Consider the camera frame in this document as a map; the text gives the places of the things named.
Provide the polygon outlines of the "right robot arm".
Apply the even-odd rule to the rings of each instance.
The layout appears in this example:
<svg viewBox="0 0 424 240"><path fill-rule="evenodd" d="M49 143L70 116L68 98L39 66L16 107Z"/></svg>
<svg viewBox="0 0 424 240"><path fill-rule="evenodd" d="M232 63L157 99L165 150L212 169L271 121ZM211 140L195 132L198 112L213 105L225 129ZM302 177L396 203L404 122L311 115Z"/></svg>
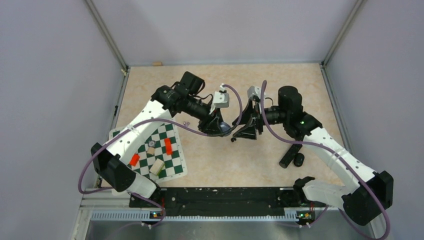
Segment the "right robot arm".
<svg viewBox="0 0 424 240"><path fill-rule="evenodd" d="M296 87L280 87L277 105L271 107L262 107L266 94L258 86L251 86L247 96L248 104L240 122L243 127L233 134L232 141L255 140L264 128L281 124L295 140L292 149L309 148L344 184L329 184L310 176L300 178L293 186L293 200L297 205L320 202L337 207L360 226L392 206L393 177L387 171L376 172L363 164L334 140L315 117L304 111L303 98Z"/></svg>

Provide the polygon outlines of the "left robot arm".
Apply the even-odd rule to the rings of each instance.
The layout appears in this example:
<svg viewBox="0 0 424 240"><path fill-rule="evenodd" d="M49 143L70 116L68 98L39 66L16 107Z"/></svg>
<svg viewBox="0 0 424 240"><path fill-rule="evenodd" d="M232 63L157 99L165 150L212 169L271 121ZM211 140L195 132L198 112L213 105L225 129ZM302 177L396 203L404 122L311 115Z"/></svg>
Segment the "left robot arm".
<svg viewBox="0 0 424 240"><path fill-rule="evenodd" d="M172 86L157 88L144 109L119 135L91 147L95 172L118 193L136 193L147 206L156 206L161 198L157 191L159 185L129 168L128 164L148 137L178 113L198 119L198 130L202 136L219 137L225 134L220 110L213 106L212 100L204 103L197 97L205 85L202 78L186 71L181 80Z"/></svg>

